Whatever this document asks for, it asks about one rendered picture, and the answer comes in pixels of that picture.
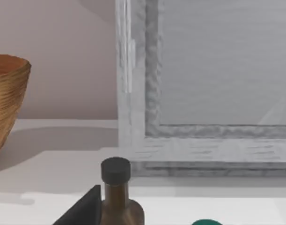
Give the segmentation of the grey framed blackboard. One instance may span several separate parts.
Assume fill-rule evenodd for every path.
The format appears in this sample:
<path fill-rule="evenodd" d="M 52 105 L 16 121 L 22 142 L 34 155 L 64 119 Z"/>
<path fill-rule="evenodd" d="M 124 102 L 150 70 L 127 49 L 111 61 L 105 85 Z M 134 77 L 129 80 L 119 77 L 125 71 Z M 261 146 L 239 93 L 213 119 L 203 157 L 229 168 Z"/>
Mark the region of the grey framed blackboard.
<path fill-rule="evenodd" d="M 134 176 L 286 177 L 286 0 L 115 0 Z"/>

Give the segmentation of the brown bottle with black cap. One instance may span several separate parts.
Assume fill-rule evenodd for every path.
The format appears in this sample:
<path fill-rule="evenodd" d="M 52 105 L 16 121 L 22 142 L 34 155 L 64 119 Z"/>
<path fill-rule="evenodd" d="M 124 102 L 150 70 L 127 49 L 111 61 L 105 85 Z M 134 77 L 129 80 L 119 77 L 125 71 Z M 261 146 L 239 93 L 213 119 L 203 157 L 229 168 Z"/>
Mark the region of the brown bottle with black cap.
<path fill-rule="evenodd" d="M 101 163 L 104 200 L 100 225 L 145 225 L 142 206 L 129 198 L 131 163 L 122 157 L 110 157 Z"/>

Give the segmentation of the woven wicker basket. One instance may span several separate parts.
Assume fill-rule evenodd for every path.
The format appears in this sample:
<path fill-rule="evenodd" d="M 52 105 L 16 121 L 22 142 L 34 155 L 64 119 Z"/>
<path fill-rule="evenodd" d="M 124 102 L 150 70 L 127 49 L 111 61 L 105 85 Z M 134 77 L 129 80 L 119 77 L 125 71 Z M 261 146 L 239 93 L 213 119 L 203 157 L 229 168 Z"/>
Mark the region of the woven wicker basket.
<path fill-rule="evenodd" d="M 0 54 L 0 150 L 22 106 L 30 72 L 28 60 Z"/>

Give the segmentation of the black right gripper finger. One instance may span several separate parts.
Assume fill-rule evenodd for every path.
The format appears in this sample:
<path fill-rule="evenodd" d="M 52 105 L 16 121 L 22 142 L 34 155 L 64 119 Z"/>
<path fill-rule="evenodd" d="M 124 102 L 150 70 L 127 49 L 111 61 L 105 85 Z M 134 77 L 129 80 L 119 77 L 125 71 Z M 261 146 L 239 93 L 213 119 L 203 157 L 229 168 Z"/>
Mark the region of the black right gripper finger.
<path fill-rule="evenodd" d="M 52 225 L 100 225 L 101 185 L 94 185 Z"/>

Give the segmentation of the green round object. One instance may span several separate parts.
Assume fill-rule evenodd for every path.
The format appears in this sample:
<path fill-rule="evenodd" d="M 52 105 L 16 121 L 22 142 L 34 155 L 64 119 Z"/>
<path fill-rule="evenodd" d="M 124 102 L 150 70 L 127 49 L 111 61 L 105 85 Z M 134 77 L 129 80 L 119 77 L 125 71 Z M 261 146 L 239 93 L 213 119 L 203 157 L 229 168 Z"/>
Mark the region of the green round object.
<path fill-rule="evenodd" d="M 199 219 L 194 221 L 191 225 L 223 225 L 223 224 L 213 219 Z"/>

